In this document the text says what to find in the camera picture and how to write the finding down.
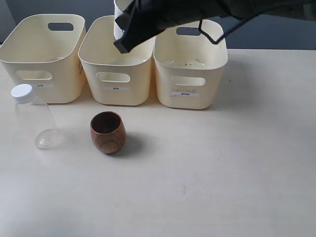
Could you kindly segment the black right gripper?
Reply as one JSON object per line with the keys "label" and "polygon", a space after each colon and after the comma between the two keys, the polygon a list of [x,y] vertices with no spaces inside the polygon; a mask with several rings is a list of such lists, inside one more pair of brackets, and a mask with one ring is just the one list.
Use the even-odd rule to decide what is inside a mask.
{"label": "black right gripper", "polygon": [[223,15],[237,16],[236,0],[133,0],[115,20],[124,33],[114,46],[129,53],[168,28]]}

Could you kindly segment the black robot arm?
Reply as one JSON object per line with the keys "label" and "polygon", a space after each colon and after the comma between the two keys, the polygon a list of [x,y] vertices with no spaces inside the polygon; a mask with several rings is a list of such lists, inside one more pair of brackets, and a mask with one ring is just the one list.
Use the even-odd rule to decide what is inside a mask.
{"label": "black robot arm", "polygon": [[[122,54],[168,28],[198,22],[198,31],[217,45],[228,35],[266,14],[285,18],[315,21],[314,0],[134,0],[115,19],[123,35],[114,42]],[[232,17],[238,23],[213,39],[202,29],[204,19]]]}

